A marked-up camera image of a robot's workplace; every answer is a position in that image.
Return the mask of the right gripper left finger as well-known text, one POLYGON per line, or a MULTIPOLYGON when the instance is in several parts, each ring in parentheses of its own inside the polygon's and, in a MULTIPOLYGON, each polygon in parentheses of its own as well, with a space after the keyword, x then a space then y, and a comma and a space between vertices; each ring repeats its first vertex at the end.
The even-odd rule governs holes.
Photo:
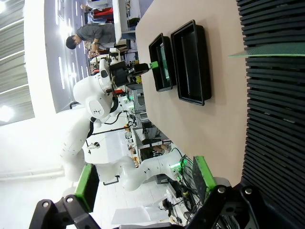
POLYGON ((90 215, 99 182, 96 166, 85 165, 73 194, 62 197, 56 203, 50 199, 37 203, 29 228, 65 229, 74 225, 78 229, 99 229, 100 226, 90 215))

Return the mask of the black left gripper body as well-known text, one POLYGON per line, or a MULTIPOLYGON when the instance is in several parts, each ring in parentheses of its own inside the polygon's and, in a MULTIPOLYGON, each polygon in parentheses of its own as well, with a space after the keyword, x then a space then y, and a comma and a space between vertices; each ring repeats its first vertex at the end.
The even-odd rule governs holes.
POLYGON ((125 61, 121 61, 110 65, 110 73, 115 86, 120 87, 127 85, 130 81, 130 77, 136 77, 149 71, 149 65, 147 63, 126 65, 125 61))

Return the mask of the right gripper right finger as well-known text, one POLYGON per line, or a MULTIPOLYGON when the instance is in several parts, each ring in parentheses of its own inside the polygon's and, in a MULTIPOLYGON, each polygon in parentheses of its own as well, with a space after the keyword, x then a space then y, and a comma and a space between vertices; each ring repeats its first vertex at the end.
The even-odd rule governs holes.
POLYGON ((189 229, 265 228, 265 204, 257 187, 218 185, 203 156, 193 158, 192 175, 203 203, 189 229))

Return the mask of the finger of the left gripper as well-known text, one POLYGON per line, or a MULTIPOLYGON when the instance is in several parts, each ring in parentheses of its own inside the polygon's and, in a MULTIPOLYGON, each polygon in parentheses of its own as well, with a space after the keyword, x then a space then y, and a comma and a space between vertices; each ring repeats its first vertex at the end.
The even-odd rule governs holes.
POLYGON ((144 64, 144 71, 149 71, 156 68, 159 68, 159 63, 157 61, 144 64))

